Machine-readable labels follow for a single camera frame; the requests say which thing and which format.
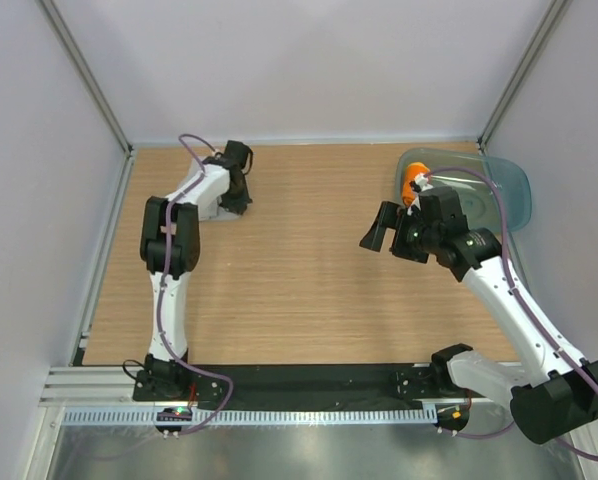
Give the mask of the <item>orange yellow grey giraffe towel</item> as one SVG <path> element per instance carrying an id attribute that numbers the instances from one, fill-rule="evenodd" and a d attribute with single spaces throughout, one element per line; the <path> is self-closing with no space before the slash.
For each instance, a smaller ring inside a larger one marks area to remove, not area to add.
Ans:
<path id="1" fill-rule="evenodd" d="M 418 195 L 415 180 L 418 176 L 425 176 L 430 169 L 421 162 L 413 162 L 405 167 L 403 174 L 403 185 L 401 188 L 401 200 L 405 207 L 410 207 Z"/>

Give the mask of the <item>light grey panda towel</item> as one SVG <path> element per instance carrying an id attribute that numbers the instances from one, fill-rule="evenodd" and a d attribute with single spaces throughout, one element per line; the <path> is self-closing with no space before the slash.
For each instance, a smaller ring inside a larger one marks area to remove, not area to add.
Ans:
<path id="1" fill-rule="evenodd" d="M 222 200 L 220 197 L 200 201 L 197 204 L 200 221 L 229 221 L 242 216 L 248 206 L 247 201 Z"/>

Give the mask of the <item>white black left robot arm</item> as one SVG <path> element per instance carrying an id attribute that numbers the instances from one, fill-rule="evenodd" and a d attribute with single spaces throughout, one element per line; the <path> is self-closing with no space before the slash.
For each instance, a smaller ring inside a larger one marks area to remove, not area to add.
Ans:
<path id="1" fill-rule="evenodd" d="M 145 204 L 140 258 L 153 293 L 153 327 L 148 353 L 135 376 L 135 401 L 180 400 L 192 392 L 196 373 L 188 363 L 188 284 L 201 254 L 200 223 L 235 220 L 252 203 L 246 177 L 253 165 L 250 146 L 236 140 L 191 165 L 178 187 Z"/>

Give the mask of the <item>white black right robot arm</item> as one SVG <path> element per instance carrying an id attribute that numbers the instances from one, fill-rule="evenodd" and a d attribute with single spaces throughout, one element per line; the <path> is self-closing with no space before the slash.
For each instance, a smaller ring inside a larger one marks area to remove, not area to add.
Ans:
<path id="1" fill-rule="evenodd" d="M 519 281 L 498 237 L 473 229 L 457 192 L 432 187 L 413 205 L 381 203 L 360 247 L 378 252 L 388 230 L 393 256 L 435 258 L 480 300 L 513 346 L 521 370 L 456 344 L 432 355 L 432 389 L 476 392 L 506 408 L 527 439 L 544 444 L 598 419 L 598 360 L 589 361 L 554 327 Z"/>

